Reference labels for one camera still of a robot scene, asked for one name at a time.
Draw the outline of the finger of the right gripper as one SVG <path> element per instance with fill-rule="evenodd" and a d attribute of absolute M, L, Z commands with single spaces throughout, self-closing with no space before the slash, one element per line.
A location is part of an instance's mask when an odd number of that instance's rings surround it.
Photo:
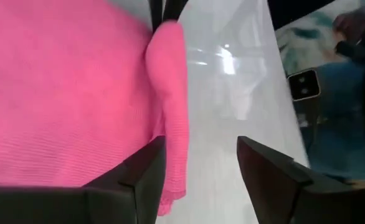
<path fill-rule="evenodd" d="M 149 9 L 151 14 L 152 30 L 155 32 L 163 21 L 163 0 L 149 0 Z"/>
<path fill-rule="evenodd" d="M 163 22 L 173 20 L 177 21 L 189 0 L 166 0 Z"/>

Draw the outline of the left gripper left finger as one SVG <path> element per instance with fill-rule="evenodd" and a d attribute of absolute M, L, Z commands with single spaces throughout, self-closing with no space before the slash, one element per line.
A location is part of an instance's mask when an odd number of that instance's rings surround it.
<path fill-rule="evenodd" d="M 0 187 L 0 223 L 155 223 L 166 172 L 166 140 L 154 138 L 82 187 Z"/>

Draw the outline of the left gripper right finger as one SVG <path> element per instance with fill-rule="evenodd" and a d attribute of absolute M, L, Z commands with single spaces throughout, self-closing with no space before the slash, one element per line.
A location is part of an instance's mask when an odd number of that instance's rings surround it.
<path fill-rule="evenodd" d="M 246 136 L 237 159 L 259 223 L 365 223 L 365 183 L 320 174 Z"/>

